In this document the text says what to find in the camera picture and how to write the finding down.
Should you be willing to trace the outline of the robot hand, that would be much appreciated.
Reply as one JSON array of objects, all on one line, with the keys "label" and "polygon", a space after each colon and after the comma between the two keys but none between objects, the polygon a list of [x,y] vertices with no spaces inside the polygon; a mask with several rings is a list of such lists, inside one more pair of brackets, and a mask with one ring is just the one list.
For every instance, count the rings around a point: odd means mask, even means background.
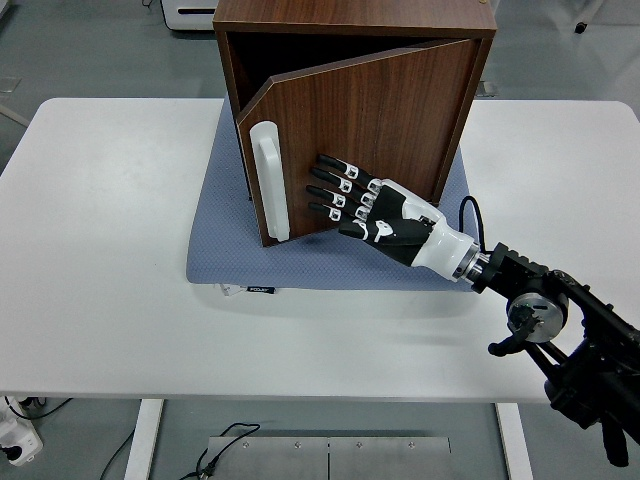
[{"label": "robot hand", "polygon": [[338,223],[341,234],[453,282],[471,283],[481,273],[478,243],[452,229],[443,213],[396,182],[328,155],[318,156],[311,174],[334,188],[308,185],[306,191],[321,199],[309,208]]}]

